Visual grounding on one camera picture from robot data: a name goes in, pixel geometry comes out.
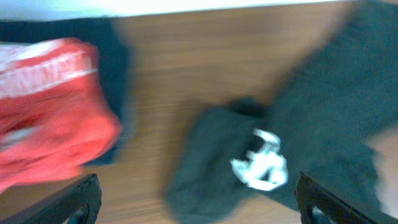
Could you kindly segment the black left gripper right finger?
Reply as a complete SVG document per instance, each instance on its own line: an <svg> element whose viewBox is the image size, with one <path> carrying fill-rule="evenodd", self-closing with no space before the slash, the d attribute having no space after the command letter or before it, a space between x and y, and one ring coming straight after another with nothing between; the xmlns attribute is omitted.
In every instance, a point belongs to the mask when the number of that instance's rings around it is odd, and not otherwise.
<svg viewBox="0 0 398 224"><path fill-rule="evenodd" d="M352 223L397 224L397 219L377 209L355 202L346 202L303 172L295 189L295 198L304 224Z"/></svg>

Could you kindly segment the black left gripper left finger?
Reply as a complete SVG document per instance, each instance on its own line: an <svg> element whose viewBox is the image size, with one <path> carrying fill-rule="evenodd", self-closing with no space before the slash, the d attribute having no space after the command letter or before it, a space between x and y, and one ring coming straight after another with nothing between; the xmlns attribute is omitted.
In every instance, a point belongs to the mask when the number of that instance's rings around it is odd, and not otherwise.
<svg viewBox="0 0 398 224"><path fill-rule="evenodd" d="M89 174L32 206L1 220L1 224L94 224L102 191L96 174Z"/></svg>

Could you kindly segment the dark green t-shirt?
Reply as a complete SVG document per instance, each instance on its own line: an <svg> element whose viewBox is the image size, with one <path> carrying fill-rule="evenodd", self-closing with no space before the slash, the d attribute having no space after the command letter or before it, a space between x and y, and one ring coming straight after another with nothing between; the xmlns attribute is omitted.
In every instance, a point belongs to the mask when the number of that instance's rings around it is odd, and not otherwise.
<svg viewBox="0 0 398 224"><path fill-rule="evenodd" d="M298 210L301 173L374 209L376 152L367 140L397 124L397 5L361 1L322 48L292 69L275 102L240 98L193 126L166 194L179 223L215 223L258 191L235 170L269 180L259 157L284 158L287 180L266 197Z"/></svg>

